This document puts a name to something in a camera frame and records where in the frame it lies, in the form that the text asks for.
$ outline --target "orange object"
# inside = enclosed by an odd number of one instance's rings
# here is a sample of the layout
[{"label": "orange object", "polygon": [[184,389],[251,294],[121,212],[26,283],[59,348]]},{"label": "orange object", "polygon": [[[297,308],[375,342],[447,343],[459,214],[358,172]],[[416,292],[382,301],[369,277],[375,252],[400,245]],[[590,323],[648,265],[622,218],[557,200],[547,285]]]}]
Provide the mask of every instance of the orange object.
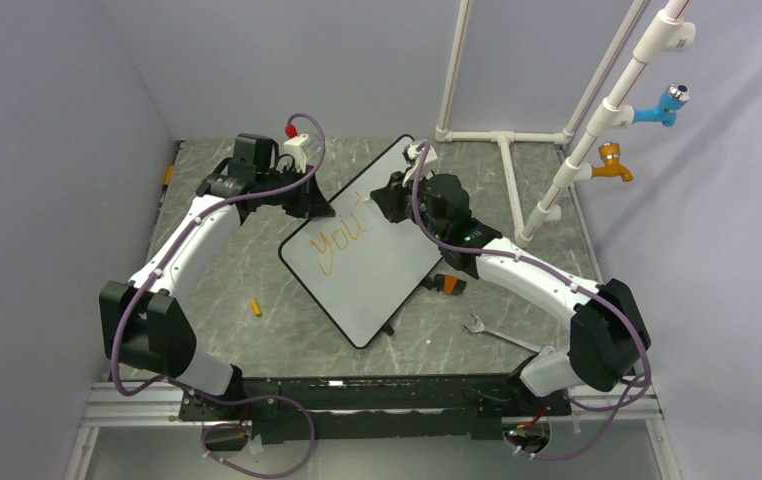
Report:
[{"label": "orange object", "polygon": [[457,283],[458,283],[457,277],[446,275],[446,278],[443,280],[443,293],[445,293],[446,295],[451,295]]},{"label": "orange object", "polygon": [[619,163],[620,147],[619,143],[603,143],[599,147],[599,158],[605,162],[604,167],[593,167],[594,177],[616,177],[622,178],[623,182],[634,180],[631,172]]},{"label": "orange object", "polygon": [[169,185],[169,182],[172,181],[172,173],[175,171],[175,165],[169,165],[169,168],[166,169],[166,174],[163,175],[163,186],[166,187]]}]

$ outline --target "faucet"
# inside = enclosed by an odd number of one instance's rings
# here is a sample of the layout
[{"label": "faucet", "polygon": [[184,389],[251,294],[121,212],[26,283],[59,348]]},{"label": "faucet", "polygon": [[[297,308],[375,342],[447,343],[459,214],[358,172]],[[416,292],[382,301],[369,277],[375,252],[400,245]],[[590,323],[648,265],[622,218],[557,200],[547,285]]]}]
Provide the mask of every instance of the faucet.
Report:
[{"label": "faucet", "polygon": [[599,147],[599,158],[605,162],[604,167],[593,167],[592,177],[620,177],[623,182],[630,182],[634,179],[624,165],[619,163],[620,147],[619,143],[606,142]]},{"label": "faucet", "polygon": [[661,94],[658,106],[648,110],[634,110],[634,120],[637,122],[661,122],[665,127],[675,125],[676,110],[684,106],[690,100],[687,85],[672,84]]}]

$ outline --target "wrench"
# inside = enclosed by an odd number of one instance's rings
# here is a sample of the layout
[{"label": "wrench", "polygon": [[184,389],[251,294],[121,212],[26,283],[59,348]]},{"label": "wrench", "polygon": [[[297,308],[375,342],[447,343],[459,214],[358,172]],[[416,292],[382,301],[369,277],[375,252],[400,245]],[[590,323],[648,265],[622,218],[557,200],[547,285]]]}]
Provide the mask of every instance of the wrench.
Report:
[{"label": "wrench", "polygon": [[472,326],[467,325],[465,323],[463,324],[464,330],[466,330],[469,333],[486,333],[496,338],[501,338],[502,340],[505,340],[507,342],[511,342],[514,345],[520,346],[526,350],[531,350],[534,353],[540,353],[540,350],[543,349],[543,347],[539,345],[534,345],[533,343],[528,343],[524,340],[518,340],[516,338],[511,337],[510,335],[506,333],[502,333],[498,330],[493,330],[492,328],[484,325],[484,322],[482,322],[481,319],[478,318],[478,315],[474,313],[470,313],[469,316],[475,319],[475,324]]}]

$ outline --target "orange handwriting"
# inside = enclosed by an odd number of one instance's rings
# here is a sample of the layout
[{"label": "orange handwriting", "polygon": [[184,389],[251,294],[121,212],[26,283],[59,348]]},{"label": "orange handwriting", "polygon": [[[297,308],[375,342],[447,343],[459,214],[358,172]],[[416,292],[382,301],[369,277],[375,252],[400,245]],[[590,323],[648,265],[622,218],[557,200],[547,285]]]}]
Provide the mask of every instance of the orange handwriting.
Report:
[{"label": "orange handwriting", "polygon": [[[354,227],[350,226],[345,221],[345,219],[340,218],[340,224],[342,225],[342,228],[333,230],[327,235],[325,232],[320,230],[319,238],[321,239],[322,247],[320,247],[315,241],[310,241],[310,244],[313,246],[313,248],[316,249],[317,252],[320,254],[328,254],[326,262],[328,265],[327,269],[321,261],[317,260],[316,262],[316,264],[319,265],[319,269],[322,271],[322,274],[326,277],[330,277],[334,271],[334,258],[336,257],[336,251],[339,250],[342,252],[346,250],[354,240],[360,238],[361,234],[366,233],[366,229],[363,228],[363,225],[360,224],[360,219],[357,215],[355,215],[354,212],[351,212],[351,217],[352,220],[354,220]],[[337,250],[334,250],[334,248],[331,246],[332,240],[334,245],[337,246]]]}]

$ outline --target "blue faucet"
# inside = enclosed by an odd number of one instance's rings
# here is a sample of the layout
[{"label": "blue faucet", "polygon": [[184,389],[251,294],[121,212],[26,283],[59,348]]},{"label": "blue faucet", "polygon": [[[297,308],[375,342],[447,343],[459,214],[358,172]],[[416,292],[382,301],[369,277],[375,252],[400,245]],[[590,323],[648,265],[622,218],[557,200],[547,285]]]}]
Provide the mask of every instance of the blue faucet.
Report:
[{"label": "blue faucet", "polygon": [[634,120],[637,122],[661,122],[665,127],[675,125],[676,110],[684,106],[690,100],[690,93],[686,85],[672,84],[661,95],[658,106],[649,110],[634,110]]}]

